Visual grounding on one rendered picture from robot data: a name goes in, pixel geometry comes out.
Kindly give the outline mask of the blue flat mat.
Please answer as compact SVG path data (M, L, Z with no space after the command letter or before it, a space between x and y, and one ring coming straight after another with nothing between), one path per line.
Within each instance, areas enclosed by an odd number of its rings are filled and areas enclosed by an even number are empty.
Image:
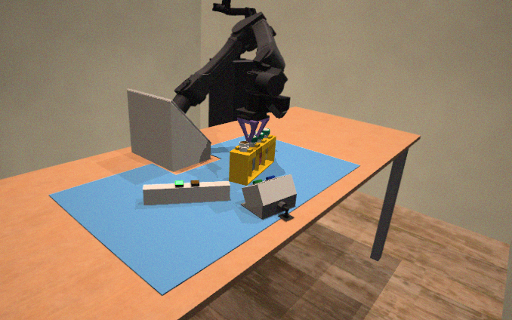
M162 296L278 220L241 206L245 185L229 181L237 137L211 146L215 162L173 174L149 164L49 196ZM360 165L276 140L274 163L253 181L292 175L296 205L329 188ZM144 205L143 185L229 181L230 200ZM248 184L252 185L253 181Z

